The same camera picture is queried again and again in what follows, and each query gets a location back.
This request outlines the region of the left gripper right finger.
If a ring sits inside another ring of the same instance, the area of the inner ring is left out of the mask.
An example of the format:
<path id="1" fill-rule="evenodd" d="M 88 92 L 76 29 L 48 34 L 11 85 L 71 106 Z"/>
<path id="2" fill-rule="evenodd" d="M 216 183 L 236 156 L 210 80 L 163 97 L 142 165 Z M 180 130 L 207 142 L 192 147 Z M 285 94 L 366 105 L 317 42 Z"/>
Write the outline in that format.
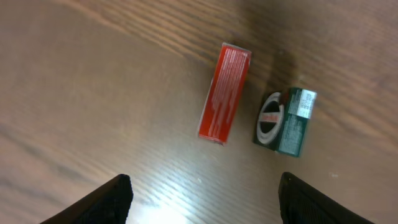
<path id="1" fill-rule="evenodd" d="M 373 224 L 290 172 L 282 174 L 278 194 L 283 224 Z"/>

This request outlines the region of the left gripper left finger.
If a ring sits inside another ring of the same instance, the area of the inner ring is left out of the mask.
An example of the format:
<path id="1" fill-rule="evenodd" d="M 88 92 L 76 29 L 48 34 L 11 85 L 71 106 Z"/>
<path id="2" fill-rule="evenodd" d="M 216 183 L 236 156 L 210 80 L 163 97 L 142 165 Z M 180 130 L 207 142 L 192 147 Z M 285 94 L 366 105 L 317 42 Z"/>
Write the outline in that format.
<path id="1" fill-rule="evenodd" d="M 43 224 L 125 224 L 133 200 L 131 179 L 119 174 Z"/>

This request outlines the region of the red box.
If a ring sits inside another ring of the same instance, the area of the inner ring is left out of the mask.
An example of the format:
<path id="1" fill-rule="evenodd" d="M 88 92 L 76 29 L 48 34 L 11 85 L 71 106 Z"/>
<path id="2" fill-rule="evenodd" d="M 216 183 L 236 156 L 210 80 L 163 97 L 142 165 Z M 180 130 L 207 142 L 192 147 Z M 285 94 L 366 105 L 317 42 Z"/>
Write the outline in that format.
<path id="1" fill-rule="evenodd" d="M 227 143 L 251 63 L 251 51 L 224 42 L 198 125 L 198 136 Z"/>

